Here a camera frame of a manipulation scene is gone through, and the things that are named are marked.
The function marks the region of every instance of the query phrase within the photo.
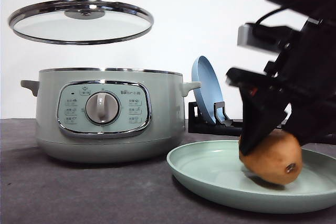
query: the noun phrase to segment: control dial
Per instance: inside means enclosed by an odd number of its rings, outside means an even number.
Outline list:
[[[106,124],[118,115],[119,103],[113,95],[99,92],[88,99],[85,109],[90,120],[95,123]]]

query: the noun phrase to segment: glass lid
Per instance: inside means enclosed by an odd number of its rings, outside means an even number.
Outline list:
[[[148,33],[153,16],[134,5],[101,0],[59,0],[29,5],[12,13],[9,25],[23,38],[51,43],[96,45]]]

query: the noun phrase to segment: green plate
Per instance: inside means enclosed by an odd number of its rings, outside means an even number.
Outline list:
[[[170,151],[176,179],[190,191],[238,209],[273,214],[311,212],[336,204],[336,159],[303,150],[299,177],[285,186],[263,181],[238,157],[238,141],[206,141]]]

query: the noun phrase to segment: pot base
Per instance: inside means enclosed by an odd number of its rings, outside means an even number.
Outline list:
[[[125,144],[63,144],[37,138],[47,155],[75,163],[104,164],[130,162],[159,156],[177,147],[182,137]]]

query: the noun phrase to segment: gray tabletop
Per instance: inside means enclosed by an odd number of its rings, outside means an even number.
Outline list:
[[[1,223],[336,223],[336,206],[297,215],[225,207],[184,188],[160,156],[86,165],[58,161],[35,142],[35,120],[1,120]],[[181,144],[236,139],[186,133]],[[306,148],[336,157],[336,145]]]

